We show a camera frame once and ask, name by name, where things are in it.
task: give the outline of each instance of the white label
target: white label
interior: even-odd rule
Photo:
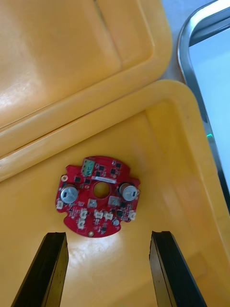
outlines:
[[[105,177],[92,177],[94,180],[98,180],[98,181],[104,181],[104,182],[109,182],[109,183],[116,183],[116,180],[114,179],[110,179],[110,178],[105,178]]]

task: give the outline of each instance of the red circuit board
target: red circuit board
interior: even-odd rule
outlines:
[[[72,231],[89,237],[110,236],[121,229],[121,221],[130,222],[135,218],[139,190],[132,201],[126,201],[119,192],[124,183],[137,189],[140,184],[138,179],[129,176],[130,168],[126,164],[110,157],[92,156],[84,159],[83,166],[69,165],[66,170],[58,187],[56,209],[68,214],[64,223]],[[93,192],[100,181],[109,187],[105,198],[98,198]],[[78,195],[74,202],[65,203],[61,193],[69,186],[76,188]]]

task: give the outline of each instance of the center hole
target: center hole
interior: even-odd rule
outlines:
[[[97,198],[106,198],[109,192],[110,187],[106,182],[98,182],[93,188],[93,193]]]

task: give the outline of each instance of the yellow lid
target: yellow lid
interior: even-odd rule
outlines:
[[[150,84],[170,59],[160,0],[3,0],[0,10],[0,157]]]

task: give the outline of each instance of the metal frame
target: metal frame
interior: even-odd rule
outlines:
[[[216,0],[196,10],[185,21],[178,40],[178,61],[186,84],[193,91],[204,128],[207,134],[209,145],[214,156],[218,170],[220,184],[223,190],[225,201],[230,212],[230,192],[226,183],[222,165],[219,159],[218,149],[213,136],[205,104],[200,92],[193,65],[191,63],[189,47],[207,39],[230,27],[230,0]]]

